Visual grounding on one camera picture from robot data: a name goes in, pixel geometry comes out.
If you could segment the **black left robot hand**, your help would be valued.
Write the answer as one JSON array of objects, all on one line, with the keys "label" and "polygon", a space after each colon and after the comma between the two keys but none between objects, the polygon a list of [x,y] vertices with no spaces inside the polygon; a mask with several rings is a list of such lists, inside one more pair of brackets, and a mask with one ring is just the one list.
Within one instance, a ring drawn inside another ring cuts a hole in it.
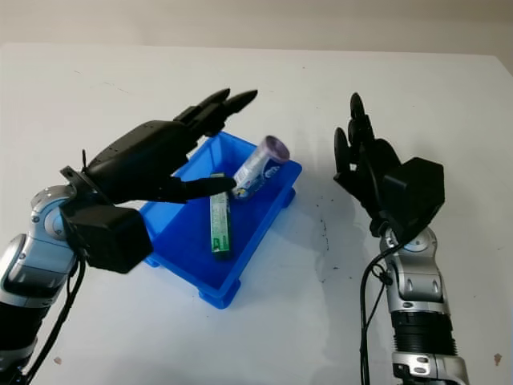
[{"label": "black left robot hand", "polygon": [[229,116],[257,96],[256,90],[231,97],[228,88],[186,108],[170,121],[151,120],[132,129],[101,151],[83,174],[113,204],[128,201],[185,203],[233,189],[231,177],[183,181],[174,172],[204,137],[216,136]]}]

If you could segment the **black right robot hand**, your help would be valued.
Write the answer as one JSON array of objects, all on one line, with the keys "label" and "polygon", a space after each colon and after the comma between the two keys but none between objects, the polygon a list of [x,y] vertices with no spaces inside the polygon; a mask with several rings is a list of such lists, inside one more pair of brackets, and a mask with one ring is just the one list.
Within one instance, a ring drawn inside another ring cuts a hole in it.
[{"label": "black right robot hand", "polygon": [[335,129],[334,156],[336,174],[333,179],[360,202],[371,219],[371,234],[380,237],[390,226],[382,203],[383,177],[399,166],[400,161],[386,140],[375,137],[357,92],[350,98],[348,128]]}]

